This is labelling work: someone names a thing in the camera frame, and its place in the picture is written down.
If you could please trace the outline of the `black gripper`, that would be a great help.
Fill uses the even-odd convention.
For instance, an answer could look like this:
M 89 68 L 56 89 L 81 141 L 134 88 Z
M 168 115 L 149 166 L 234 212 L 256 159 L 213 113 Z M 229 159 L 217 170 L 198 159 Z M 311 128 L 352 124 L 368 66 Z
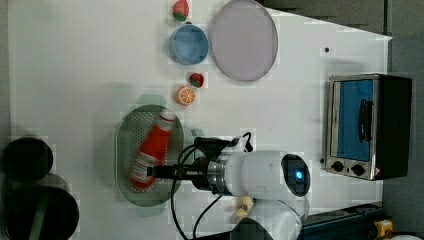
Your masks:
M 196 137 L 194 148 L 200 151 L 201 155 L 194 158 L 192 164 L 184 164 L 186 169 L 186 180 L 190 180 L 193 185 L 204 191 L 227 191 L 225 181 L 225 166 L 230 153 L 225 153 L 236 147 L 238 138 L 223 140 L 219 138 Z M 180 180 L 182 175 L 174 166 L 153 166 L 147 168 L 147 175 L 160 178 Z

